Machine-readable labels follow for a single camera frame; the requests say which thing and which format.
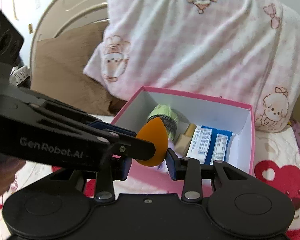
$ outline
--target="bear nose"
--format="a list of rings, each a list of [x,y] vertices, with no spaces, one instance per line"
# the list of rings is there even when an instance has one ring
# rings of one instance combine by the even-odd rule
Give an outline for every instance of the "bear nose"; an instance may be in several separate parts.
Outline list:
[[[291,201],[294,206],[294,210],[298,210],[300,208],[300,198],[294,197]]]

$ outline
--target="storage box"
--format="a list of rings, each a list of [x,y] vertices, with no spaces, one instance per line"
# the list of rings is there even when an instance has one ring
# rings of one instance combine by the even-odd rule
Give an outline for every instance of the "storage box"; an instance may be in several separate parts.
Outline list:
[[[170,105],[178,115],[175,138],[190,123],[231,131],[233,136],[228,145],[226,161],[252,174],[254,118],[251,105],[189,92],[141,87],[116,115],[112,124],[138,132],[158,104]],[[132,163],[129,176],[170,193],[182,192],[183,181],[172,181],[169,175],[142,166],[136,161]]]

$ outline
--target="bed headboard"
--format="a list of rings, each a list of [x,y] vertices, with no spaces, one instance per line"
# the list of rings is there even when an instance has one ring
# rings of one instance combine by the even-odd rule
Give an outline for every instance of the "bed headboard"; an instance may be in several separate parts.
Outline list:
[[[34,32],[30,68],[35,68],[36,45],[40,40],[55,38],[66,30],[107,19],[106,0],[53,0]],[[300,97],[293,115],[300,122]]]

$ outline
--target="black circular disc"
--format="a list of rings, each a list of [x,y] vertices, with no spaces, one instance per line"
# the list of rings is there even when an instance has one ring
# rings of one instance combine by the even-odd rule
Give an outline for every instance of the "black circular disc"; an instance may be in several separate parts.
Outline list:
[[[258,238],[285,232],[294,209],[287,196],[266,184],[232,181],[210,196],[208,213],[227,232]]]
[[[5,202],[7,226],[29,239],[58,237],[79,225],[88,215],[89,200],[80,192],[65,194],[21,190]]]

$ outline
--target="human hand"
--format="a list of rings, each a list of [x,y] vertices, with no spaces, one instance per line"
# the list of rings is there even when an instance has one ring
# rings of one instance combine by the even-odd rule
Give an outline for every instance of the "human hand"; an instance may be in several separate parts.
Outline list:
[[[9,190],[10,184],[16,179],[15,174],[26,161],[10,157],[6,162],[0,163],[0,196]]]

